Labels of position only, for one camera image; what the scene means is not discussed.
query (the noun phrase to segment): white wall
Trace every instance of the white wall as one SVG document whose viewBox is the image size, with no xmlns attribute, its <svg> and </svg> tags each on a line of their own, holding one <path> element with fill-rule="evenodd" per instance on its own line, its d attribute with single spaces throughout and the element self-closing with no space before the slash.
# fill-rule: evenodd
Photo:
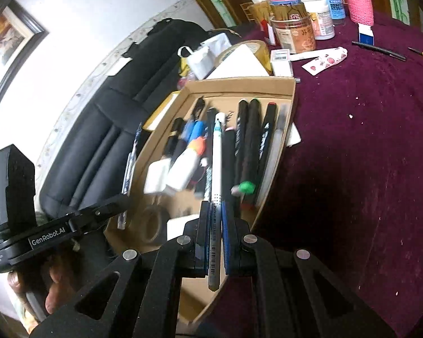
<svg viewBox="0 0 423 338">
<path fill-rule="evenodd" d="M 36 162 L 65 105 L 131 32 L 179 0 L 17 0 L 49 34 L 0 104 L 0 149 L 14 143 Z M 212 25 L 195 4 L 187 20 Z"/>
</svg>

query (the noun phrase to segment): small white box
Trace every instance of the small white box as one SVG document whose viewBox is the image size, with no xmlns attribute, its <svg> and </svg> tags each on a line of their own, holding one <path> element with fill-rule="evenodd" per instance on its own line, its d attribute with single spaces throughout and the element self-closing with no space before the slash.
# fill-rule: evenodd
<svg viewBox="0 0 423 338">
<path fill-rule="evenodd" d="M 274 76 L 293 77 L 290 50 L 275 49 L 271 51 L 271 67 L 274 72 Z"/>
</svg>

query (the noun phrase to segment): pink bottle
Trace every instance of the pink bottle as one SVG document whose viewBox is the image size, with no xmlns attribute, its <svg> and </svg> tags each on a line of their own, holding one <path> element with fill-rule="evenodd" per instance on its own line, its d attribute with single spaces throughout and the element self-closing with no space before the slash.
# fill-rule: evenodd
<svg viewBox="0 0 423 338">
<path fill-rule="evenodd" d="M 371 0 L 346 0 L 350 10 L 350 18 L 359 24 L 374 25 L 373 5 Z"/>
</svg>

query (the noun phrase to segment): cardboard box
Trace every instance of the cardboard box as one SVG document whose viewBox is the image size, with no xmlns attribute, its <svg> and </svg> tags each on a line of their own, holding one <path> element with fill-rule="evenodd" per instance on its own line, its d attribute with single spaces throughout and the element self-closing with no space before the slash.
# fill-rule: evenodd
<svg viewBox="0 0 423 338">
<path fill-rule="evenodd" d="M 157 128 L 152 132 L 136 161 L 131 191 L 133 202 L 128 212 L 127 228 L 123 231 L 118 230 L 117 218 L 109 220 L 105 236 L 115 252 L 122 253 L 127 249 L 136 249 L 145 253 L 159 247 L 144 244 L 139 234 L 142 222 L 141 214 L 153 202 L 153 196 L 144 195 L 143 188 L 147 167 L 161 158 L 170 128 L 177 117 L 188 118 L 196 100 L 201 96 L 204 96 L 207 108 L 215 107 L 230 116 L 228 126 L 235 126 L 238 102 L 241 99 L 250 101 L 253 98 L 258 98 L 262 106 L 262 119 L 269 102 L 275 102 L 278 106 L 287 104 L 289 111 L 282 141 L 282 143 L 285 143 L 290 133 L 296 103 L 294 99 L 295 85 L 295 80 L 289 77 L 238 77 L 188 83 L 171 104 Z M 265 201 L 266 199 L 258 210 L 242 210 L 242 218 L 248 221 L 251 227 L 259 219 Z M 160 202 L 169 211 L 171 218 L 182 216 L 187 209 L 190 209 L 192 214 L 199 213 L 200 203 L 201 200 L 195 199 L 193 192 L 188 190 L 179 192 L 174 197 L 163 196 Z M 221 285 L 224 280 L 222 261 L 223 258 L 221 257 Z M 179 314 L 187 321 L 192 321 L 205 306 L 212 302 L 217 293 L 219 293 L 219 290 L 212 292 L 208 289 L 206 278 L 183 279 Z"/>
</svg>

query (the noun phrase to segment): silver screw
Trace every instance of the silver screw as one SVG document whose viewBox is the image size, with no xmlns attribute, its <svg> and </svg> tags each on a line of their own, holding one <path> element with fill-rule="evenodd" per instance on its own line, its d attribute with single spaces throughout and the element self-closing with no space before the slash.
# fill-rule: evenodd
<svg viewBox="0 0 423 338">
<path fill-rule="evenodd" d="M 310 252 L 309 252 L 308 250 L 305 250 L 305 249 L 299 249 L 299 250 L 296 252 L 296 256 L 297 256 L 299 259 L 304 259 L 304 260 L 306 260 L 306 259 L 309 259 L 309 258 L 310 258 Z"/>
<path fill-rule="evenodd" d="M 257 237 L 256 237 L 255 235 L 248 234 L 248 235 L 245 235 L 245 236 L 243 237 L 243 240 L 245 241 L 245 243 L 248 243 L 248 244 L 253 244 L 253 243 L 255 243 L 258 239 L 257 239 Z"/>
<path fill-rule="evenodd" d="M 131 261 L 132 259 L 135 259 L 138 255 L 138 252 L 133 249 L 128 249 L 124 253 L 122 253 L 122 256 L 126 261 Z"/>
<path fill-rule="evenodd" d="M 182 235 L 177 238 L 177 243 L 180 245 L 187 245 L 191 241 L 191 238 L 188 235 Z"/>
</svg>

